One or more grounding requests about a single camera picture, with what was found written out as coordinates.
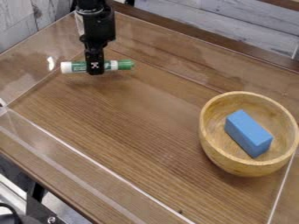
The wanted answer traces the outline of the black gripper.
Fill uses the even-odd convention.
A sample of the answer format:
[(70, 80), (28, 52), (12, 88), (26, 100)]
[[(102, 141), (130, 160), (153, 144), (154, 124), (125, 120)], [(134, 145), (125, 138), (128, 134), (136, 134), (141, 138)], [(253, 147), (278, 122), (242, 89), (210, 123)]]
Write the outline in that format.
[(101, 75), (102, 48), (116, 39), (114, 10), (108, 0), (76, 0), (74, 14), (80, 20), (78, 40), (85, 47), (86, 72)]

